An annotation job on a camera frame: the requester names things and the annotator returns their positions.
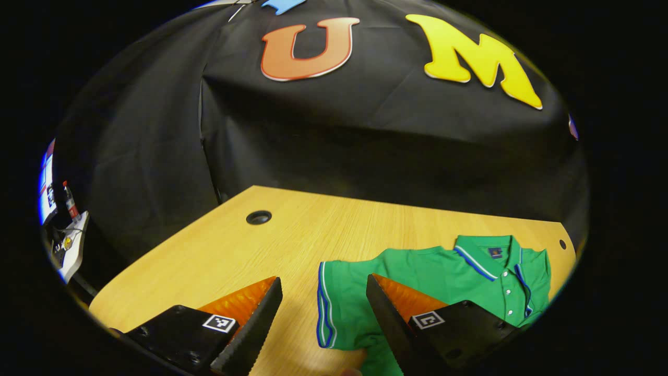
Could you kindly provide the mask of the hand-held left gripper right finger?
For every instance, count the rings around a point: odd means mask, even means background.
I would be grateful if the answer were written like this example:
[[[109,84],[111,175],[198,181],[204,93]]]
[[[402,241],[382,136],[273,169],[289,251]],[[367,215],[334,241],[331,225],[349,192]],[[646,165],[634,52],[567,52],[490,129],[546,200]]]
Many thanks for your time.
[[[522,332],[471,300],[446,304],[379,274],[366,297],[405,375],[473,375]]]

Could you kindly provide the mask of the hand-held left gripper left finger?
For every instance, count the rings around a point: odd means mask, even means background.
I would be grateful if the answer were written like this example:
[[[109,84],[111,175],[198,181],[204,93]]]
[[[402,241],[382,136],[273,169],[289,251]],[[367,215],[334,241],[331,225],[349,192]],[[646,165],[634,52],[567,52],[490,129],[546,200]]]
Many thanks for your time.
[[[272,276],[199,309],[173,305],[120,340],[182,375],[248,375],[282,301],[281,278]]]

